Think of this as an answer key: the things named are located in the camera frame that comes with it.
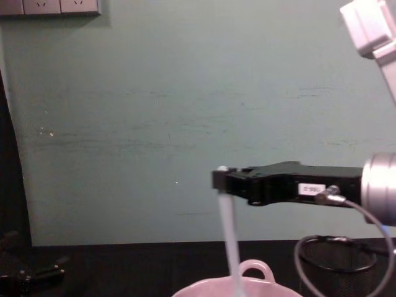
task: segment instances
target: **pot handle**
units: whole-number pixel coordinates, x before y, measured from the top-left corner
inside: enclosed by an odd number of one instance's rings
[[[246,260],[239,265],[239,273],[243,275],[249,269],[257,269],[260,270],[264,276],[264,279],[267,282],[275,283],[275,277],[273,277],[273,273],[271,268],[264,262],[260,260]]]

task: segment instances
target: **white label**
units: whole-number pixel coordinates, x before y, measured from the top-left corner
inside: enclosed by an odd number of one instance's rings
[[[305,196],[315,196],[326,190],[325,184],[298,184],[298,194]]]

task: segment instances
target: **gray cable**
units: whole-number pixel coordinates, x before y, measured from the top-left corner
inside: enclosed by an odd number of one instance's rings
[[[378,285],[378,287],[372,292],[370,293],[367,297],[375,297],[378,294],[380,294],[384,288],[386,287],[386,285],[388,284],[389,280],[392,278],[392,274],[394,271],[394,267],[395,267],[395,256],[394,256],[394,243],[392,241],[392,238],[388,235],[388,233],[383,229],[381,222],[371,213],[369,213],[367,210],[365,210],[364,208],[362,208],[360,205],[353,203],[349,200],[345,200],[343,202],[344,204],[353,207],[354,209],[356,209],[357,211],[359,211],[360,213],[362,213],[366,218],[368,218],[370,221],[372,221],[379,229],[379,231],[382,233],[382,235],[385,238],[387,247],[388,247],[388,255],[389,255],[389,259],[388,259],[388,268],[386,270],[386,273],[384,275],[384,278],[382,279],[382,281],[380,282],[380,284]],[[301,246],[303,245],[304,242],[306,242],[307,240],[310,239],[315,239],[316,236],[307,236],[304,237],[303,239],[301,239],[300,241],[298,241],[298,243],[295,246],[295,251],[294,251],[294,261],[295,261],[295,266],[297,268],[297,272],[299,277],[302,279],[302,281],[305,283],[305,285],[317,296],[317,297],[326,297],[324,294],[322,294],[312,283],[311,281],[308,279],[308,277],[306,276],[306,274],[304,273],[303,267],[301,265],[301,260],[299,258],[299,252],[301,250]]]

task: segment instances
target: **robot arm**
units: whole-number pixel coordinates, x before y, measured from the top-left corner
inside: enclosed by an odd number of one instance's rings
[[[354,0],[340,9],[356,49],[362,57],[378,63],[396,103],[396,24],[392,10],[396,13],[396,6],[385,0]],[[245,198],[255,206],[299,202],[348,207],[342,201],[345,196],[383,225],[396,226],[396,153],[376,154],[363,169],[304,166],[290,161],[214,171],[213,188]]]

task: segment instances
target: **silver cylindrical joint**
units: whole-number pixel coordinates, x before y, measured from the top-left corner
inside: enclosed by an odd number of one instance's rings
[[[396,226],[396,153],[377,153],[366,162],[361,204],[382,224]]]

